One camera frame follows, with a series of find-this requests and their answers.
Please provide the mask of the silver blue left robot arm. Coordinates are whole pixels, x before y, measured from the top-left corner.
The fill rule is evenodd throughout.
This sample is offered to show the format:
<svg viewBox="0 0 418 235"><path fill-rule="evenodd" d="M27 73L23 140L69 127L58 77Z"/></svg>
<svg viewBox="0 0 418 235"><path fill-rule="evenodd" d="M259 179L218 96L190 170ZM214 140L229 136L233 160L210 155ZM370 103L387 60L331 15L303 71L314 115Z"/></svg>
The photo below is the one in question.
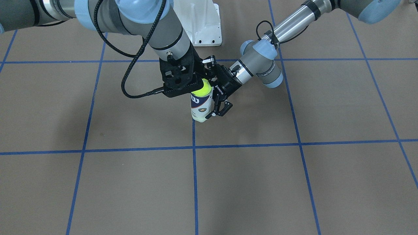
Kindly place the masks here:
<svg viewBox="0 0 418 235"><path fill-rule="evenodd" d="M275 27L271 27L257 41L248 40L240 47L241 57L226 68L211 56L206 61L215 69L213 86L213 110L207 110L204 119L224 116L231 108L228 97L253 76L261 79L269 88L278 87L283 81L281 69L275 58L278 48L295 39L322 15L341 9L367 24L380 22L396 9L398 0L308 0Z"/></svg>

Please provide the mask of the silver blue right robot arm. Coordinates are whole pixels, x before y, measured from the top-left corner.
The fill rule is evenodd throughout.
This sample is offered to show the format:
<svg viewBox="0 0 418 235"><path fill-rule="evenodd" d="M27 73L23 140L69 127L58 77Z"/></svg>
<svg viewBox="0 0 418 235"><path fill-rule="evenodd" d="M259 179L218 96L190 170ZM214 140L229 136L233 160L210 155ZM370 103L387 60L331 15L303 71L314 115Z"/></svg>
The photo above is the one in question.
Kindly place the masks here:
<svg viewBox="0 0 418 235"><path fill-rule="evenodd" d="M177 85L195 77L204 78L198 57L174 7L173 0L2 0L1 33L53 26L76 18L96 31L111 49L132 58L122 83L149 45L160 58L164 82ZM104 32L142 36L142 46L132 55L115 47Z"/></svg>

